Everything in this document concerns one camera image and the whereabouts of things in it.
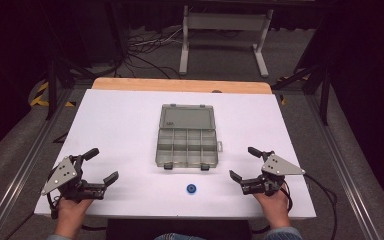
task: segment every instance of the table leg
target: table leg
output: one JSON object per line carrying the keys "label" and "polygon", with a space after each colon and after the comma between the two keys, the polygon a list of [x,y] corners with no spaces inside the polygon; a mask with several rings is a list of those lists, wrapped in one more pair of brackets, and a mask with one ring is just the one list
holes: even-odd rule
{"label": "table leg", "polygon": [[189,7],[185,6],[183,10],[183,45],[182,45],[182,55],[180,56],[180,68],[179,68],[180,75],[186,75],[188,70],[188,57],[189,57],[188,16],[189,16]]}
{"label": "table leg", "polygon": [[263,78],[267,78],[269,76],[269,73],[266,67],[266,63],[264,62],[264,58],[261,53],[261,50],[263,49],[263,44],[264,44],[264,41],[266,40],[267,31],[269,30],[269,27],[270,27],[272,15],[273,15],[273,10],[268,10],[264,18],[264,23],[261,27],[260,41],[258,42],[258,44],[253,45],[255,59],[257,60],[258,68]]}

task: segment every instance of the sleeve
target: sleeve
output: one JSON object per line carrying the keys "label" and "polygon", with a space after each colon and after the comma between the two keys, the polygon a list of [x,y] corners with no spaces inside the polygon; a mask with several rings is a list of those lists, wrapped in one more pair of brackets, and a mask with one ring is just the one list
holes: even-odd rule
{"label": "sleeve", "polygon": [[52,234],[49,235],[46,240],[71,240],[70,238],[66,238],[60,235]]}
{"label": "sleeve", "polygon": [[293,227],[276,228],[270,230],[264,240],[302,240],[299,231]]}

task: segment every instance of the gray bracket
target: gray bracket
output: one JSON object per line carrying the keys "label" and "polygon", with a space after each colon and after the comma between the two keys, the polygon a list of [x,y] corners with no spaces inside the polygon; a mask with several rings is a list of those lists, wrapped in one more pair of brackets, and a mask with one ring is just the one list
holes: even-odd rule
{"label": "gray bracket", "polygon": [[285,159],[271,154],[267,161],[264,163],[261,171],[274,174],[276,176],[284,175],[303,175],[305,171],[294,164],[286,161]]}
{"label": "gray bracket", "polygon": [[73,164],[69,157],[65,157],[56,167],[55,172],[52,174],[49,181],[45,184],[41,194],[42,196],[50,193],[54,189],[60,187],[66,182],[77,176],[77,172],[74,169]]}

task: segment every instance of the metal frame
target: metal frame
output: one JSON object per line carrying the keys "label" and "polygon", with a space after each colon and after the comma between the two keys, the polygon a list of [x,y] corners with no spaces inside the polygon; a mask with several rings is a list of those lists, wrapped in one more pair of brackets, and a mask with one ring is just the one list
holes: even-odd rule
{"label": "metal frame", "polygon": [[186,75],[189,58],[189,29],[221,29],[221,30],[242,30],[259,31],[260,39],[257,44],[253,44],[253,52],[258,64],[258,69],[263,78],[267,78],[266,63],[264,62],[261,50],[267,36],[267,31],[272,19],[273,10],[261,15],[244,14],[211,14],[211,13],[191,13],[189,7],[183,9],[183,45],[180,56],[179,74]]}
{"label": "metal frame", "polygon": [[24,187],[24,184],[27,182],[27,179],[30,175],[30,172],[33,170],[33,167],[39,157],[39,154],[43,148],[46,137],[49,135],[53,125],[58,119],[59,114],[61,113],[65,103],[68,101],[68,98],[71,95],[71,89],[64,89],[61,93],[58,107],[53,116],[42,126],[36,140],[33,143],[33,146],[30,148],[29,153],[24,159],[20,169],[18,170],[16,176],[9,185],[4,197],[0,202],[0,229],[9,215],[12,207],[14,206],[18,196],[21,193],[21,190]]}
{"label": "metal frame", "polygon": [[364,234],[365,239],[382,239],[370,217],[370,214],[364,204],[363,197],[361,196],[357,185],[352,180],[351,174],[348,171],[345,161],[339,151],[338,146],[336,145],[336,142],[332,136],[332,133],[329,130],[329,127],[325,126],[322,120],[320,119],[320,116],[318,114],[319,109],[315,97],[306,96],[306,100],[317,122],[317,126],[320,132],[323,134],[327,145],[329,146],[336,173],[338,174],[341,184],[344,187],[345,193],[348,197],[352,209],[354,210],[354,214],[357,217],[357,221],[360,224],[360,228]]}

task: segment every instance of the dark background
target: dark background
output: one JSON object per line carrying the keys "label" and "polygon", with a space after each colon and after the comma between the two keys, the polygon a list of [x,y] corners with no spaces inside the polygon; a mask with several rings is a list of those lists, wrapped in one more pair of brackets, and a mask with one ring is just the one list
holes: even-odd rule
{"label": "dark background", "polygon": [[[32,87],[46,76],[47,59],[60,54],[89,67],[117,58],[105,8],[99,2],[0,0],[0,140],[30,110]],[[344,1],[324,19],[302,59],[332,59],[332,85],[376,178],[384,189],[384,1]],[[181,6],[116,4],[121,29],[179,25]],[[293,21],[301,16],[300,21]],[[316,28],[323,14],[275,11],[273,29]],[[50,54],[49,46],[54,52]]]}

